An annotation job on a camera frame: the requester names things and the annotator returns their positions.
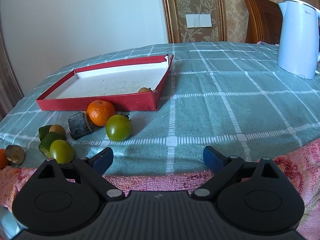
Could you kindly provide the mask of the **white electric kettle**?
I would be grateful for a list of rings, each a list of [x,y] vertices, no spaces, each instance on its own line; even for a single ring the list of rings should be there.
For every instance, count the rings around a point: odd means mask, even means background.
[[[283,22],[277,65],[311,80],[319,63],[319,9],[301,0],[283,0],[278,5]]]

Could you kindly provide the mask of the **gold framed wallpaper panel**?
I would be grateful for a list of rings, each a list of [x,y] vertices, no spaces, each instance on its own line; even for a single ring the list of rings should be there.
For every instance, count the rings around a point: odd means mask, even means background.
[[[162,0],[170,43],[226,41],[224,0]],[[187,27],[187,16],[206,14],[211,26]]]

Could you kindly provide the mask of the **orange mandarin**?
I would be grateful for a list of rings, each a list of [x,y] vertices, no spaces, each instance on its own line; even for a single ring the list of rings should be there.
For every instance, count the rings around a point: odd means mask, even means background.
[[[5,155],[5,149],[0,149],[0,169],[4,169],[8,165],[9,161]]]
[[[106,126],[109,118],[116,114],[116,109],[108,101],[95,100],[88,105],[86,114],[93,124],[103,127]]]

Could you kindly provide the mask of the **green cucumber piece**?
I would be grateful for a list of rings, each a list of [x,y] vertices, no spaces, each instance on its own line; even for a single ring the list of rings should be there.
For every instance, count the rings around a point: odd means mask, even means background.
[[[44,139],[44,137],[47,135],[51,127],[52,125],[45,125],[39,128],[38,134],[39,134],[40,141]]]
[[[50,146],[55,140],[65,140],[66,136],[55,132],[48,132],[39,144],[39,150],[46,158],[50,158]]]

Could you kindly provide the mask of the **white wall switch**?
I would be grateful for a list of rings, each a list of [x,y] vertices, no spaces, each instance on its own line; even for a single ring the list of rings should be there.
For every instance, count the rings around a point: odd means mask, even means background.
[[[212,19],[210,14],[186,14],[187,28],[211,28]]]

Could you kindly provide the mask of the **red shallow cardboard box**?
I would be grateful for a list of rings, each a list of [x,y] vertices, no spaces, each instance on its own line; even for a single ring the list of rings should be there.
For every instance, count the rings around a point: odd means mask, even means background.
[[[118,111],[157,111],[172,55],[156,55],[93,64],[72,70],[43,92],[36,102],[43,111],[85,111],[105,100]],[[138,93],[142,87],[153,92]]]

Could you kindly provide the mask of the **yellow-brown longan fruit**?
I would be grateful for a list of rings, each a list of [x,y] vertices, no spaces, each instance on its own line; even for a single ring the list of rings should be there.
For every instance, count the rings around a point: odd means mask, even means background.
[[[62,137],[63,139],[66,138],[66,131],[65,131],[65,129],[64,129],[61,125],[59,125],[59,124],[52,125],[52,126],[50,127],[50,129],[49,129],[49,132],[53,132],[53,133],[59,134],[59,135],[61,135],[61,137]]]

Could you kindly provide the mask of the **dark sugarcane piece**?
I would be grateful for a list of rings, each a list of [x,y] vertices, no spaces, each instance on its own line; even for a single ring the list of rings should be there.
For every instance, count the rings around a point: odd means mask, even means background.
[[[8,161],[17,165],[21,165],[25,159],[25,152],[21,146],[8,145],[5,149],[5,156]]]
[[[91,124],[87,118],[86,112],[78,112],[68,118],[68,127],[70,136],[73,139],[79,139],[92,133]]]

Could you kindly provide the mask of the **small brown longan fruit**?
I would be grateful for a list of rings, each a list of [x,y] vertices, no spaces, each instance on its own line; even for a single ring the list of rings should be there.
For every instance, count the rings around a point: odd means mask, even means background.
[[[138,93],[147,93],[147,92],[153,92],[151,88],[142,87],[138,90]]]

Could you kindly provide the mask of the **green tomato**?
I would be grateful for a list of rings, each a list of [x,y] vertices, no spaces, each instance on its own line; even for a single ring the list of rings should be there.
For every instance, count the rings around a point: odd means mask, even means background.
[[[75,158],[72,146],[61,139],[52,142],[49,153],[49,157],[54,158],[58,164],[70,163]]]
[[[106,134],[111,141],[124,141],[130,137],[132,123],[128,115],[116,114],[106,124]]]

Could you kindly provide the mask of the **wooden headboard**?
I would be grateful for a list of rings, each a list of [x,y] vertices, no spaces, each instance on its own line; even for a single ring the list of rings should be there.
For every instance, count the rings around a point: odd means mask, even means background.
[[[278,44],[283,17],[277,3],[269,0],[244,0],[248,13],[246,43]]]

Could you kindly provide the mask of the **teal plaid bed sheet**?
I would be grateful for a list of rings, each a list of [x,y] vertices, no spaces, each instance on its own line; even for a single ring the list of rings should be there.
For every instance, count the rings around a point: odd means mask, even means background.
[[[202,171],[203,149],[246,161],[287,154],[319,138],[319,77],[305,80],[277,66],[278,47],[268,44],[197,42],[158,44],[103,54],[47,76],[1,121],[1,147],[25,151],[24,167],[44,161],[38,130],[67,127],[70,112],[39,109],[36,98],[69,71],[127,58],[173,55],[156,112],[131,112],[132,135],[112,142],[104,128],[68,139],[76,155],[110,147],[108,174],[156,175]]]

